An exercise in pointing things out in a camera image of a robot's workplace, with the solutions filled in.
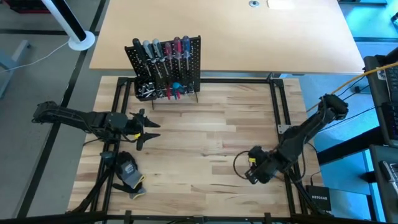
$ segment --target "wooden table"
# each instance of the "wooden table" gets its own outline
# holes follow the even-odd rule
[[[200,35],[201,69],[220,72],[360,74],[363,60],[336,0],[113,0],[90,68],[128,69],[132,39]]]
[[[110,111],[117,79],[101,79],[95,111]],[[286,79],[284,83],[292,124],[300,124],[307,114],[299,81]],[[278,143],[268,84],[202,83],[199,103],[194,96],[156,100],[155,110],[151,102],[139,102],[133,94],[132,87],[127,112],[145,108],[146,115],[162,126],[146,131],[161,136],[147,141],[142,151],[136,151],[135,144],[121,144],[119,151],[130,152],[147,176],[147,194],[131,200],[128,194],[113,189],[110,214],[132,210],[133,215],[262,217],[270,212],[273,217],[289,216],[284,182],[272,179],[268,184],[252,185],[232,168],[237,153],[255,145],[272,149]],[[86,140],[94,138],[87,135]],[[94,186],[102,149],[103,143],[98,141],[83,148],[68,209],[75,208]],[[307,145],[304,153],[307,173],[303,180],[308,184],[319,165],[311,147]],[[248,169],[246,156],[238,158],[237,168],[241,173]],[[322,185],[321,176],[315,175],[314,182]],[[297,191],[292,188],[299,212]]]

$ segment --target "screwdriver handle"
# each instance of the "screwdriver handle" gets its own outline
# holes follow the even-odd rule
[[[165,44],[165,49],[166,49],[167,59],[172,60],[173,59],[172,45],[169,42]]]
[[[139,60],[141,60],[142,63],[146,64],[147,63],[147,57],[145,56],[144,50],[142,49],[142,45],[139,42],[138,38],[134,38],[132,40],[132,44],[137,52]]]
[[[157,56],[159,57],[160,62],[164,62],[164,55],[163,55],[163,50],[162,50],[162,45],[160,44],[159,39],[154,39],[152,41],[152,44],[155,48],[155,52],[157,54]]]
[[[181,59],[181,40],[179,37],[174,38],[174,51],[175,51],[175,58],[180,60]]]
[[[182,54],[183,58],[191,57],[191,41],[188,36],[182,37],[182,48],[184,53]]]
[[[150,58],[150,62],[155,63],[156,58],[154,55],[154,50],[152,49],[152,46],[150,45],[148,40],[144,40],[143,43],[145,52],[147,52],[148,57]]]

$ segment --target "black pegboard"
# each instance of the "black pegboard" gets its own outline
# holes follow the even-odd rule
[[[157,57],[156,66],[159,69],[159,72],[162,75],[162,78],[158,76],[155,64],[151,63],[149,60],[148,55],[147,57],[147,66],[150,70],[152,75],[149,75],[146,66],[142,63],[136,53],[134,47],[125,47],[125,51],[131,65],[137,75],[135,86],[139,86],[141,83],[149,83],[154,82],[156,87],[156,92],[158,93],[161,91],[164,96],[166,96],[166,86],[169,83],[171,85],[174,82],[178,82],[183,86],[189,86],[190,83],[193,83],[193,91],[188,91],[186,87],[187,93],[193,93],[200,91],[200,36],[190,38],[191,41],[191,57],[189,57],[189,71],[187,71],[187,59],[181,58],[180,66],[181,72],[178,69],[178,60],[175,58],[175,53],[173,51],[173,59],[172,59],[172,66],[170,64],[170,60],[165,58],[165,65],[163,62],[159,61]],[[173,40],[161,42],[163,53],[165,54],[165,43],[169,42],[174,49],[174,42]],[[165,71],[165,66],[169,72],[169,76]],[[148,99],[139,99],[139,100],[154,100],[153,98]]]

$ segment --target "yellow cable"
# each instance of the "yellow cable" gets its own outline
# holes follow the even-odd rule
[[[376,69],[373,69],[373,70],[370,70],[370,71],[367,71],[367,72],[363,73],[362,75],[358,75],[358,76],[356,76],[356,77],[354,77],[354,78],[348,80],[347,82],[345,82],[344,84],[342,84],[339,88],[337,88],[335,91],[331,92],[330,94],[331,94],[331,95],[332,95],[332,94],[335,94],[337,91],[339,91],[339,90],[341,90],[342,88],[344,88],[344,86],[350,84],[351,82],[353,82],[353,81],[355,81],[355,80],[357,80],[357,79],[359,79],[359,78],[361,78],[361,77],[364,77],[365,75],[370,75],[370,74],[372,74],[372,73],[374,73],[374,72],[377,72],[377,71],[380,71],[380,70],[384,70],[384,69],[386,69],[386,68],[391,68],[391,67],[394,67],[394,66],[398,66],[398,62],[389,64],[389,65],[385,65],[385,66],[383,66],[383,67],[376,68]],[[310,109],[307,110],[307,112],[311,111],[312,109],[314,109],[314,108],[317,107],[317,106],[318,106],[318,104],[313,105]]]

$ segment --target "screwdriver rack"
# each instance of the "screwdriver rack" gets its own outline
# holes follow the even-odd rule
[[[173,40],[161,42],[163,53],[165,52],[165,44],[170,43],[172,49],[174,49]],[[158,98],[165,98],[167,97],[167,86],[172,86],[172,83],[178,82],[181,84],[185,89],[185,94],[196,93],[200,91],[200,36],[198,37],[191,37],[191,57],[188,58],[189,62],[189,70],[187,71],[187,59],[181,58],[180,59],[180,68],[181,71],[178,69],[178,60],[175,58],[175,52],[173,51],[173,59],[170,60],[165,57],[165,65],[163,62],[160,62],[158,57],[156,57],[156,66],[159,69],[159,72],[162,75],[162,78],[159,77],[157,73],[157,69],[155,64],[151,63],[149,60],[148,55],[146,54],[147,58],[147,66],[150,70],[149,72],[146,69],[145,64],[139,60],[135,47],[124,47],[124,50],[127,53],[127,56],[131,62],[131,65],[137,75],[137,78],[134,82],[134,91],[136,94],[136,98],[139,101],[149,101],[149,100],[156,100]],[[155,85],[155,96],[150,97],[138,97],[138,89],[139,86],[142,86],[144,83],[154,83]]]

